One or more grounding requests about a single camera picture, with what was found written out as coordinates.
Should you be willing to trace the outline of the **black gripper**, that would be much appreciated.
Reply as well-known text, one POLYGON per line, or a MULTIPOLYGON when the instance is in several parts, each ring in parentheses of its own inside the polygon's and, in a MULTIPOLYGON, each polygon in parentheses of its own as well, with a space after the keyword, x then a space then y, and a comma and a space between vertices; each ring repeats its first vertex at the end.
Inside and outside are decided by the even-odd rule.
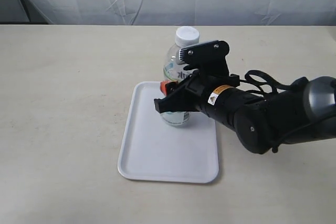
POLYGON ((181 48, 178 65, 185 65, 184 70, 197 69, 199 74, 193 73, 181 82, 161 81, 160 91, 164 98, 154 99, 156 112, 201 112, 233 127, 235 113, 246 104, 246 92, 226 82, 230 80, 226 62, 229 51, 229 44, 223 40, 181 48))

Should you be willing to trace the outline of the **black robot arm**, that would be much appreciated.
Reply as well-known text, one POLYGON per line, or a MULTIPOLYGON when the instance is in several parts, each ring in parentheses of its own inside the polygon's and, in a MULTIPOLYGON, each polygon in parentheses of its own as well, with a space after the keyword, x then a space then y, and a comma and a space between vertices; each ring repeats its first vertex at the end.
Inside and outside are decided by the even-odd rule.
POLYGON ((302 77, 284 85, 250 70, 241 79, 229 73, 228 53, 223 40, 180 49, 177 61, 191 74, 181 82, 161 83, 164 98, 154 100, 156 111, 201 112, 233 130, 255 154, 335 138, 335 78, 302 77))

